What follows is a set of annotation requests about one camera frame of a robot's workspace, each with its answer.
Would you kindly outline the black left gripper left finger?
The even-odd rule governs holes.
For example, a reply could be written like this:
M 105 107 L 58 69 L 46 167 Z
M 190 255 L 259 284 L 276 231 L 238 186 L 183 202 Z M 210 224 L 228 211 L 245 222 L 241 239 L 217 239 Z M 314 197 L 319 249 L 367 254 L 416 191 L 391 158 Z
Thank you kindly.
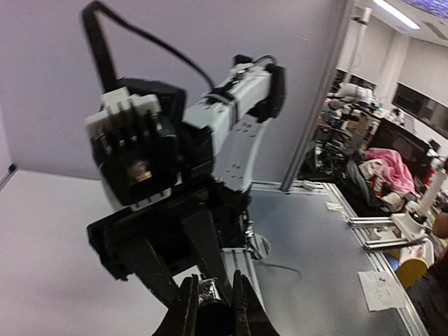
M 197 310 L 199 305 L 199 278 L 186 277 L 179 291 L 153 336 L 193 336 L 195 335 Z

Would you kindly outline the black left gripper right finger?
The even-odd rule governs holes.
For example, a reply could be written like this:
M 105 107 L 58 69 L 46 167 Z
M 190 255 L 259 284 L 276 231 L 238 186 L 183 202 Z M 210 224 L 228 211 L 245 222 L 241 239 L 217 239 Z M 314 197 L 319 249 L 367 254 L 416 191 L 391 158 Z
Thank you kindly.
M 266 315 L 249 278 L 240 270 L 234 272 L 232 310 L 234 313 L 233 335 L 279 336 Z

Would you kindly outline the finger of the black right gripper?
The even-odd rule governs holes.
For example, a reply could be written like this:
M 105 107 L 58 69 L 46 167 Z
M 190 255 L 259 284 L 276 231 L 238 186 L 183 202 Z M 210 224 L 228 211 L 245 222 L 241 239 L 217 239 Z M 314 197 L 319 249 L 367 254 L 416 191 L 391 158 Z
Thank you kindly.
M 205 206 L 193 206 L 181 219 L 183 232 L 190 242 L 197 266 L 206 279 L 214 279 L 222 298 L 232 297 L 213 216 Z
M 165 307 L 171 306 L 179 287 L 147 238 L 136 237 L 122 243 L 122 260 Z

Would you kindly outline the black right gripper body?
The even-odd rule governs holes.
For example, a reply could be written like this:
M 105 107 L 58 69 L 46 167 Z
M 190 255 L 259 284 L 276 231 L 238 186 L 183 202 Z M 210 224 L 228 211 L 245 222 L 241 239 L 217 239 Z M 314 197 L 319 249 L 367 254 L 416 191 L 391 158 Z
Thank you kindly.
M 221 183 L 185 188 L 180 193 L 139 211 L 126 207 L 86 228 L 89 244 L 103 267 L 117 280 L 133 273 L 118 255 L 118 245 L 135 237 L 147 238 L 175 275 L 193 264 L 193 248 L 181 219 L 203 203 L 213 218 L 220 249 L 245 245 L 250 192 L 232 191 Z

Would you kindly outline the glitter nail polish bottle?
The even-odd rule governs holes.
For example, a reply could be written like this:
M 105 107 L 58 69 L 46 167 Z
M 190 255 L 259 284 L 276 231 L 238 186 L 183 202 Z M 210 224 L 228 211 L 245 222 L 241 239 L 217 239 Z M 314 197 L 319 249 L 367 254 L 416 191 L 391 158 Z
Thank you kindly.
M 207 305 L 210 302 L 220 301 L 221 297 L 215 279 L 203 279 L 198 283 L 198 304 Z

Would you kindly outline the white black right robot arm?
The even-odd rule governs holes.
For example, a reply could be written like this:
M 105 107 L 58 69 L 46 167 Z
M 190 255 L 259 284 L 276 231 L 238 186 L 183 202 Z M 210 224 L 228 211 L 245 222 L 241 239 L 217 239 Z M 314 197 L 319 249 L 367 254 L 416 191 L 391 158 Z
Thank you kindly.
M 168 306 L 174 276 L 197 267 L 230 301 L 222 251 L 246 243 L 258 152 L 285 96 L 282 66 L 243 55 L 192 106 L 184 90 L 158 81 L 107 85 L 85 128 L 115 211 L 87 236 L 113 278 L 136 276 Z

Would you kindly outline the white desk robot arm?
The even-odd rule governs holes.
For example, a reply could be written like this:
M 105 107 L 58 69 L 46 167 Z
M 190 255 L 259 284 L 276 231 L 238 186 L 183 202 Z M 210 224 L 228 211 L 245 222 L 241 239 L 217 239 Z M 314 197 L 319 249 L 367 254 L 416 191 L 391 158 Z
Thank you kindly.
M 424 223 L 437 197 L 437 193 L 446 179 L 447 160 L 437 167 L 429 189 L 427 189 L 419 203 L 412 205 L 410 210 L 406 210 L 405 213 L 395 213 L 391 216 L 391 221 L 401 231 L 408 242 L 419 242 L 426 238 L 427 234 Z

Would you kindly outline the white paper sheet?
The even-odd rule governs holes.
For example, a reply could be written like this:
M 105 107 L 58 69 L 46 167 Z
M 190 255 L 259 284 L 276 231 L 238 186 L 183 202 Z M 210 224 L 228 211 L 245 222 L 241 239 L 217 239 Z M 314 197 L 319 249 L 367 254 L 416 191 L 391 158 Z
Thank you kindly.
M 388 272 L 358 272 L 358 278 L 370 312 L 405 308 L 405 290 Z

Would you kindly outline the yellow round container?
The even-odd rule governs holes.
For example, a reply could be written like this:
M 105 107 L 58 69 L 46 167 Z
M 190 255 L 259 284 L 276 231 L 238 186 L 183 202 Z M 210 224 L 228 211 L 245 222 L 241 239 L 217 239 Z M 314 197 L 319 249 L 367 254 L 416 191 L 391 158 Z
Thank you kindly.
M 410 258 L 402 262 L 395 271 L 404 289 L 408 289 L 420 276 L 427 272 L 428 265 L 420 258 Z

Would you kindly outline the pink cloth pile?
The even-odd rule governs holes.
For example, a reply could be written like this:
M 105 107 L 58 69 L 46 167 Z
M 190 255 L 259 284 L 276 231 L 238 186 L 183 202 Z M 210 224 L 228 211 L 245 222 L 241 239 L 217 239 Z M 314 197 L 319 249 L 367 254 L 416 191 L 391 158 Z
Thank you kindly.
M 381 161 L 374 175 L 380 177 L 392 191 L 404 195 L 415 193 L 413 176 L 398 151 L 388 148 L 369 148 L 365 151 L 365 159 Z

